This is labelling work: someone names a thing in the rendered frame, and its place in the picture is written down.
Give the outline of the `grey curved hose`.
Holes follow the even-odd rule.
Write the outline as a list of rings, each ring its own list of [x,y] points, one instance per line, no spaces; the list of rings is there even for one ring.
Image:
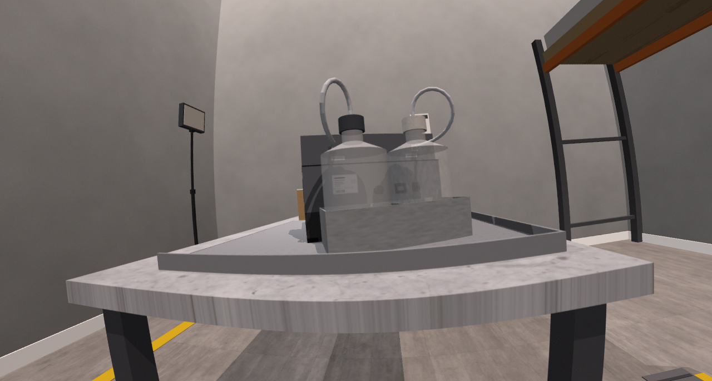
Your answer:
[[[417,93],[416,96],[413,98],[413,101],[412,101],[412,104],[411,104],[411,116],[414,116],[414,115],[415,115],[415,114],[414,114],[414,107],[415,107],[415,105],[416,105],[416,101],[417,101],[417,99],[419,98],[419,96],[421,96],[421,95],[424,94],[425,92],[429,92],[429,91],[437,91],[437,92],[442,93],[443,96],[445,96],[445,97],[447,98],[448,103],[450,104],[450,107],[451,107],[451,117],[450,117],[450,119],[449,119],[449,121],[448,121],[447,127],[446,127],[446,128],[443,130],[443,132],[440,133],[437,137],[432,138],[431,140],[429,140],[429,142],[435,142],[435,141],[437,141],[439,138],[442,138],[443,135],[445,135],[445,133],[448,132],[448,129],[449,129],[450,127],[452,127],[452,123],[453,123],[455,111],[454,111],[454,104],[453,104],[452,98],[448,95],[448,93],[447,93],[446,91],[444,91],[444,90],[442,90],[441,88],[438,88],[438,87],[427,87],[427,88],[424,88],[423,90],[419,91],[419,93]]]
[[[346,102],[348,103],[348,114],[349,115],[353,114],[353,105],[352,105],[351,99],[349,98],[348,89],[345,87],[345,85],[339,79],[330,78],[326,81],[326,83],[323,84],[323,88],[320,93],[320,101],[319,101],[320,117],[322,120],[324,132],[326,133],[328,140],[332,144],[332,148],[334,148],[337,146],[337,144],[335,143],[335,140],[333,139],[333,137],[330,133],[330,129],[328,127],[327,119],[326,119],[326,115],[325,115],[325,97],[326,97],[327,89],[332,83],[337,83],[337,85],[340,86],[343,93],[345,94]]]

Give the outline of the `translucent plastic bottle with black cap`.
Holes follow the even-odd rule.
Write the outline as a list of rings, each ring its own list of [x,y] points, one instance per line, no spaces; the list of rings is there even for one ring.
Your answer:
[[[342,144],[320,155],[324,210],[392,205],[387,150],[363,142],[362,115],[338,119]]]

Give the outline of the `clear plastic bottle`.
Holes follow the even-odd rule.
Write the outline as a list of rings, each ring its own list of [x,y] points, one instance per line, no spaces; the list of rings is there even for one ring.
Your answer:
[[[426,117],[402,119],[406,143],[389,151],[392,203],[453,199],[448,147],[426,140]]]

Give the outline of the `grey perforated base plate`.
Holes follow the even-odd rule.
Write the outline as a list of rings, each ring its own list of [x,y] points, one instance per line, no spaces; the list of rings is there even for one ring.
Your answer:
[[[305,220],[290,221],[216,246],[189,254],[320,254],[327,253],[322,242],[308,243]],[[472,218],[472,236],[400,249],[448,246],[493,241],[530,234]]]

